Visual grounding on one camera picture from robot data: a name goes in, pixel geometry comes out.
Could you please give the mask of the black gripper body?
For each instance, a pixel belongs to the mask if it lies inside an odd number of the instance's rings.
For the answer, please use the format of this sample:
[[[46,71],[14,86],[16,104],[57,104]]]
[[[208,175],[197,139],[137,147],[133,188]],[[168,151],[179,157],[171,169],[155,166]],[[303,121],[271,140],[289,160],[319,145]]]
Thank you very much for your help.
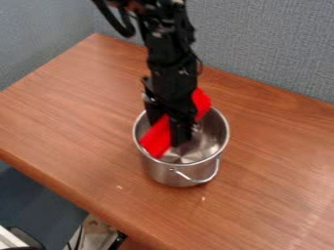
[[[149,73],[141,79],[144,107],[156,116],[167,113],[171,117],[193,117],[192,94],[197,83],[195,55],[188,55],[173,64],[151,64]]]

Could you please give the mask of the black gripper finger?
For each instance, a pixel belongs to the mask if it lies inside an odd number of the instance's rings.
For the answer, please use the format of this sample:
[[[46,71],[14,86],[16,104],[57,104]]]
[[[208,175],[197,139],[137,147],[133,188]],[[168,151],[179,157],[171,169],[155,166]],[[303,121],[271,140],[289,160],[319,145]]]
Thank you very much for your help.
[[[193,112],[169,114],[171,146],[180,146],[192,139],[193,125]]]
[[[161,116],[165,114],[165,108],[160,103],[148,100],[144,102],[144,109],[145,109],[148,123],[149,125],[153,125],[161,118]]]

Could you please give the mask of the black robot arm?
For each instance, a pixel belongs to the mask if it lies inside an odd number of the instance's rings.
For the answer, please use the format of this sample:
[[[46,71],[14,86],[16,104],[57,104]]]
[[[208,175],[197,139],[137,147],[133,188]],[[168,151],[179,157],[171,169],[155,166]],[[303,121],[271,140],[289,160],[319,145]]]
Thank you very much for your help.
[[[140,35],[149,74],[141,79],[148,122],[168,117],[171,145],[192,138],[199,59],[192,50],[195,28],[185,0],[90,0],[122,37]]]

